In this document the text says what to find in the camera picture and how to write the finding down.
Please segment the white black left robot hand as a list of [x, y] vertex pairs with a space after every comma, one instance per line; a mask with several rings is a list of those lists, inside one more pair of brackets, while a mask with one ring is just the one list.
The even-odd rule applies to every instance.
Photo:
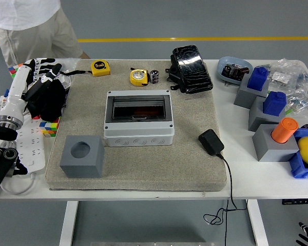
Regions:
[[59, 79], [62, 64], [54, 58], [36, 58], [24, 62], [16, 72], [7, 102], [0, 109], [0, 125], [17, 129], [24, 123], [23, 113], [44, 121], [55, 121], [62, 115], [65, 89]]

